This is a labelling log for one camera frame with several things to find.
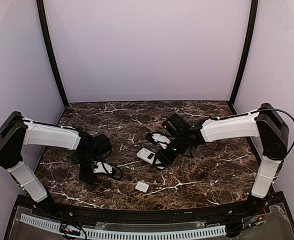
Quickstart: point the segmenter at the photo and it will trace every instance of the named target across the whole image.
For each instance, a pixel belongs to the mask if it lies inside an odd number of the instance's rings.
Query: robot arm
[[[156,154],[143,148],[137,156],[163,169],[173,163],[179,154],[201,144],[220,139],[260,137],[263,146],[262,162],[251,194],[263,199],[277,176],[288,147],[288,126],[277,112],[267,110],[272,108],[269,103],[264,103],[259,109],[251,112],[228,117],[209,117],[197,120],[192,125],[174,113],[162,126],[175,139],[170,141],[167,137],[161,136],[160,140],[160,134],[149,133],[146,136],[147,140],[153,144],[165,144],[161,145],[162,149]]]
[[[97,173],[115,174],[114,168],[101,159],[103,154],[112,150],[111,142],[104,134],[93,137],[73,127],[34,122],[15,111],[0,127],[0,166],[37,203],[46,199],[48,192],[24,161],[21,155],[23,145],[52,146],[76,151],[80,156],[80,180],[93,181]]]

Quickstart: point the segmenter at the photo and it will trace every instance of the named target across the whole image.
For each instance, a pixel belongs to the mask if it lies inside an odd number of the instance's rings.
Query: white block
[[[137,185],[135,187],[135,189],[137,189],[141,192],[144,192],[144,193],[147,192],[148,188],[149,188],[149,185],[147,183],[142,182],[142,181],[137,182]]]

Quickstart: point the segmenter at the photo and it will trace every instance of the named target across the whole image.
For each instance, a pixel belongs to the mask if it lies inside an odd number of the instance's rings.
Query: white cable carrier
[[[59,231],[61,224],[57,221],[46,220],[22,213],[20,222],[55,234],[62,234]],[[165,232],[108,231],[86,227],[83,227],[83,229],[87,234],[87,239],[91,240],[197,240],[226,235],[226,227],[224,225],[202,229]],[[81,232],[78,238],[84,239],[85,234]]]

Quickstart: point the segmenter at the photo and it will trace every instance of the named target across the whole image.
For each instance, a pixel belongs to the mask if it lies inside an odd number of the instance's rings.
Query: purple wall
[[[228,100],[250,0],[47,0],[71,102]]]
[[[0,125],[12,111],[49,123],[56,123],[63,111],[35,0],[0,0]],[[23,156],[32,169],[42,150],[24,149]],[[18,193],[20,188],[0,167],[0,239]]]
[[[259,1],[257,19],[235,108],[239,113],[269,102],[294,116],[294,0]],[[294,125],[290,118],[290,139]],[[255,139],[261,151],[259,139]],[[294,149],[276,180],[294,217]]]

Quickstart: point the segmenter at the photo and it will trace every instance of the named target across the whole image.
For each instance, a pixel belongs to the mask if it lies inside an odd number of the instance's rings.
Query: brown marble surface
[[[71,151],[48,147],[36,175],[55,201],[74,206],[118,210],[171,210],[227,204],[247,199],[258,163],[245,138],[219,140],[198,146],[194,158],[179,156],[164,170],[136,157],[141,148],[160,149],[145,140],[150,131],[164,131],[162,122],[172,113],[186,121],[228,116],[225,102],[149,101],[74,103],[60,124],[82,127],[92,135],[106,134],[112,143],[108,163],[123,170],[123,179],[99,174],[93,184],[79,181],[79,165]],[[147,193],[135,189],[149,184]]]

